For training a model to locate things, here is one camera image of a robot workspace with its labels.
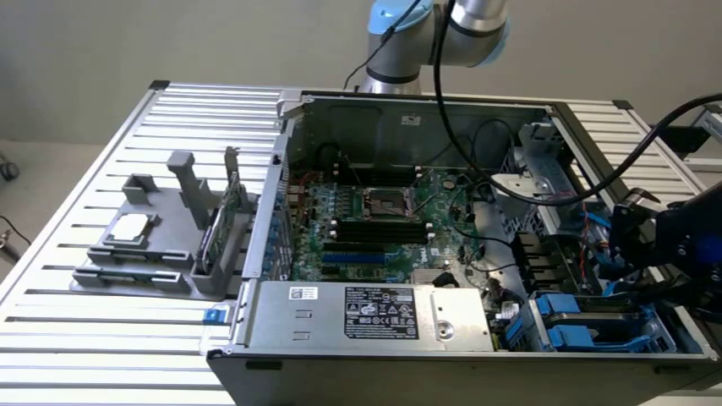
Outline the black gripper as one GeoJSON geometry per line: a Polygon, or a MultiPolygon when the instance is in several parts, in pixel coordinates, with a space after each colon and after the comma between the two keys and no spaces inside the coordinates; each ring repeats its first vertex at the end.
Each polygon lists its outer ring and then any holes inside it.
{"type": "Polygon", "coordinates": [[[610,219],[609,252],[616,263],[610,275],[630,275],[650,266],[672,268],[676,273],[690,275],[684,260],[661,250],[656,219],[665,211],[677,211],[688,204],[676,201],[664,205],[654,198],[625,198],[616,204],[610,219]]]}

